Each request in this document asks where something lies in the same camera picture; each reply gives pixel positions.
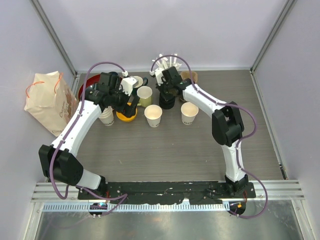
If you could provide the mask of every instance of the black mounting plate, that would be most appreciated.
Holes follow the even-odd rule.
[[[109,198],[128,194],[123,204],[180,204],[187,198],[191,205],[221,204],[222,199],[243,198],[243,193],[226,192],[227,184],[218,181],[163,181],[163,182],[108,182]],[[248,199],[256,197],[254,184],[249,182],[244,189]],[[78,194],[79,200],[96,199],[85,191]]]

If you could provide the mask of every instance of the white cup stack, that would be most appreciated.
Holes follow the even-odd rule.
[[[104,109],[103,113],[99,116],[99,119],[105,126],[111,126],[114,124],[114,113],[111,106]]]

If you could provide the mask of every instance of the gray table surface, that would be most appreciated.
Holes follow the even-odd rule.
[[[130,75],[149,79],[153,104],[158,105],[156,80],[147,72]],[[244,167],[262,180],[283,179],[249,71],[199,71],[198,84],[214,97],[235,101],[255,115],[257,133],[242,143]],[[200,110],[191,125],[184,125],[181,105],[176,99],[174,108],[163,110],[157,128],[149,127],[145,109],[140,106],[132,122],[122,122],[114,115],[114,124],[104,126],[97,119],[85,136],[77,159],[85,169],[108,181],[224,180],[225,160],[221,146],[212,137],[211,119]],[[247,135],[254,125],[250,116],[241,114]]]

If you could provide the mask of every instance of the yellow plate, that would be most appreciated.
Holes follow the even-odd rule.
[[[116,112],[115,114],[116,114],[116,116],[118,117],[118,119],[120,119],[120,120],[123,121],[123,122],[128,123],[128,122],[133,121],[133,120],[136,118],[137,113],[138,113],[138,109],[135,108],[135,115],[133,115],[132,117],[125,117],[125,116],[124,116],[122,113],[120,113],[120,112]]]

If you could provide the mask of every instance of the white wall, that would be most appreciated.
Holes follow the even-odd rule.
[[[320,237],[320,1],[298,0],[257,69],[288,176],[298,179]]]
[[[0,233],[16,240],[38,180],[43,180],[38,150],[54,139],[25,112],[26,87],[35,73],[59,70],[72,75],[28,0],[0,2]]]
[[[159,53],[194,68],[250,68],[286,0],[40,2],[75,68],[87,71],[100,61],[148,70]]]

